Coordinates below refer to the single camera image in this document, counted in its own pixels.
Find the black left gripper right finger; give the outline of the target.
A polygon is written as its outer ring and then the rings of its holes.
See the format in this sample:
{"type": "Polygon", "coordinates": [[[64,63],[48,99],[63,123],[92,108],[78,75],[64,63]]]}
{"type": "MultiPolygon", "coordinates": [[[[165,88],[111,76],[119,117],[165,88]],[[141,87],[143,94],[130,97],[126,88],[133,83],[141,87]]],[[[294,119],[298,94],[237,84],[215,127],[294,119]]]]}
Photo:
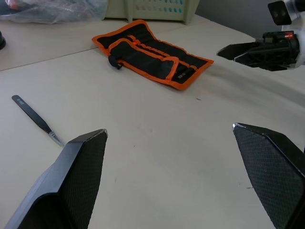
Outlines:
{"type": "Polygon", "coordinates": [[[233,133],[248,177],[277,229],[305,227],[305,154],[279,132],[242,123],[233,133]]]}

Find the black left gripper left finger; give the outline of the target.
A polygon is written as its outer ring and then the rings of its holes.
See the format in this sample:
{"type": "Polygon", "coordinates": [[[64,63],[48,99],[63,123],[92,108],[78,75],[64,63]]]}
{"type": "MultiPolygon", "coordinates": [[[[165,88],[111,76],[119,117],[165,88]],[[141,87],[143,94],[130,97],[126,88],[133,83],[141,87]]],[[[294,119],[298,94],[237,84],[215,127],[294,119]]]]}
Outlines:
{"type": "Polygon", "coordinates": [[[108,133],[69,141],[12,215],[7,229],[86,229],[100,187],[108,133]]]}

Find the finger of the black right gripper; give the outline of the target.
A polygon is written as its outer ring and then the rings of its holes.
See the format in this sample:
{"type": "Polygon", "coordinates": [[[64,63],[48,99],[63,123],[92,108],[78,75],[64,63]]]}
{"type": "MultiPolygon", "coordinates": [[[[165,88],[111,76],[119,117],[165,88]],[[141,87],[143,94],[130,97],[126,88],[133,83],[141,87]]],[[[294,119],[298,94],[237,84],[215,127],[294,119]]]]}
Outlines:
{"type": "Polygon", "coordinates": [[[228,60],[234,60],[235,57],[247,52],[251,48],[255,48],[258,46],[256,42],[248,42],[248,43],[239,43],[239,44],[230,44],[221,50],[219,50],[216,55],[223,57],[228,60]]]}
{"type": "Polygon", "coordinates": [[[297,51],[292,48],[253,48],[234,58],[234,61],[251,68],[268,71],[287,70],[296,63],[297,51]]]}

